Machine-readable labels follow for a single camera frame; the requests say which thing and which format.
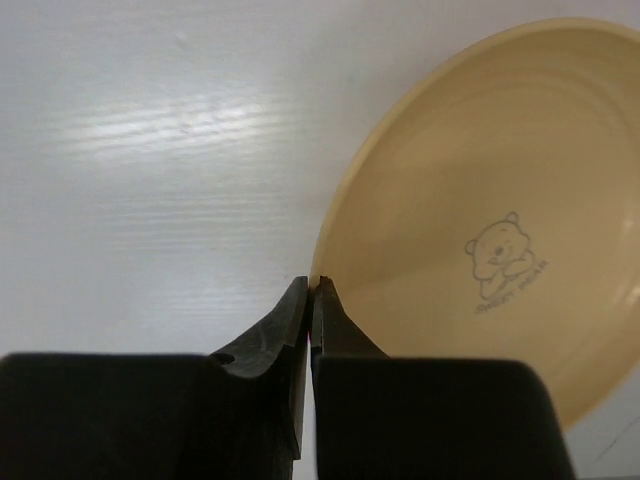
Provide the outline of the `orange plate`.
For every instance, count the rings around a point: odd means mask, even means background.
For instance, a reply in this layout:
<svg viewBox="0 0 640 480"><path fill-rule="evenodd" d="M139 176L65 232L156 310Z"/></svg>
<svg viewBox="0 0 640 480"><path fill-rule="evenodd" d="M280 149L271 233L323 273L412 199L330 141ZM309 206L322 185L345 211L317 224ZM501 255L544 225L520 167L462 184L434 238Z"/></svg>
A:
<svg viewBox="0 0 640 480"><path fill-rule="evenodd" d="M454 55L345 173L311 276L386 354L513 359L563 427L639 361L639 33L520 25Z"/></svg>

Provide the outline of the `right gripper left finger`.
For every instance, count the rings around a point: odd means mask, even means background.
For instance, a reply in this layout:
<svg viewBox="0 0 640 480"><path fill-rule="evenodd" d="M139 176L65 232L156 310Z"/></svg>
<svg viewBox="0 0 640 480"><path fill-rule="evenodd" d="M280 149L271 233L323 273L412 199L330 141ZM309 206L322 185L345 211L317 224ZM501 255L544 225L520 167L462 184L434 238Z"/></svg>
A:
<svg viewBox="0 0 640 480"><path fill-rule="evenodd" d="M209 355L12 353L5 479L288 479L301 456L308 281Z"/></svg>

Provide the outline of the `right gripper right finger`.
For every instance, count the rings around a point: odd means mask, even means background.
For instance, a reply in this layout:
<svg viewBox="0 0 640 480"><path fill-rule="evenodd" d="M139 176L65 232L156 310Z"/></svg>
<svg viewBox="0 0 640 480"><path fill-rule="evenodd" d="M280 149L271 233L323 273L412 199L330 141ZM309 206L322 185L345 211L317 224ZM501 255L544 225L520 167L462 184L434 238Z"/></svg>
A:
<svg viewBox="0 0 640 480"><path fill-rule="evenodd" d="M393 358L321 278L311 313L322 479L571 479L550 396L511 360Z"/></svg>

